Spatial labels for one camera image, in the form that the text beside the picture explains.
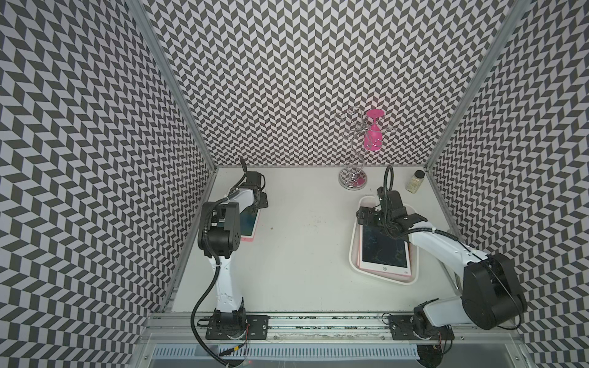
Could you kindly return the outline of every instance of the black and white zigzag wallpaper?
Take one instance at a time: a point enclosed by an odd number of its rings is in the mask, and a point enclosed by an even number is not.
[[[123,367],[209,176],[123,0],[0,1],[0,117],[0,367]]]
[[[589,2],[539,0],[435,176],[467,239],[515,259],[539,367],[589,367]]]
[[[512,3],[143,1],[220,165],[342,164],[349,106],[397,128],[368,164],[424,163]]]

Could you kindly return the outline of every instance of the tablet screen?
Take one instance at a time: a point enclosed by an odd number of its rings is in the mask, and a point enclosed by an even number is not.
[[[376,227],[362,227],[362,261],[407,268],[405,241],[392,239]]]

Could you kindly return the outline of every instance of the glass jar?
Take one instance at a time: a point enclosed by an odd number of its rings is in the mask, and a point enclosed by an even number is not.
[[[423,170],[417,170],[413,174],[413,177],[411,178],[411,180],[409,180],[409,182],[407,183],[406,189],[408,191],[410,191],[411,193],[415,194],[417,192],[417,189],[419,189],[419,186],[421,185],[421,182],[423,181],[424,178],[425,178],[425,172]]]

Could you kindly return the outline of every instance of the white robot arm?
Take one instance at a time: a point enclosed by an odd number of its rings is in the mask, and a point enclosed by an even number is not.
[[[431,253],[463,282],[462,296],[431,300],[415,307],[413,330],[421,337],[437,336],[450,324],[474,323],[489,330],[521,315],[527,304],[513,261],[467,247],[458,237],[437,230],[419,214],[407,214],[397,191],[377,189],[380,209],[361,207],[358,224],[377,227]]]
[[[247,207],[254,203],[254,192],[251,189],[236,189],[228,195],[228,200],[223,204],[237,203],[239,212],[243,212]],[[232,313],[234,310],[239,310],[243,301],[243,294],[241,290],[235,285],[231,278],[231,260],[232,258],[221,257],[221,271],[217,279],[217,310],[221,313]],[[209,262],[213,270],[217,267],[215,259],[209,257]]]
[[[420,231],[410,234],[409,242],[428,251],[450,267],[461,279],[464,279],[464,269],[469,263],[477,263],[487,259],[487,253],[483,251],[465,248],[455,240],[435,234],[436,228],[429,222],[418,222],[412,228],[432,229],[432,232]],[[423,312],[434,327],[472,323],[462,307],[462,299],[459,296],[432,301],[423,307]]]

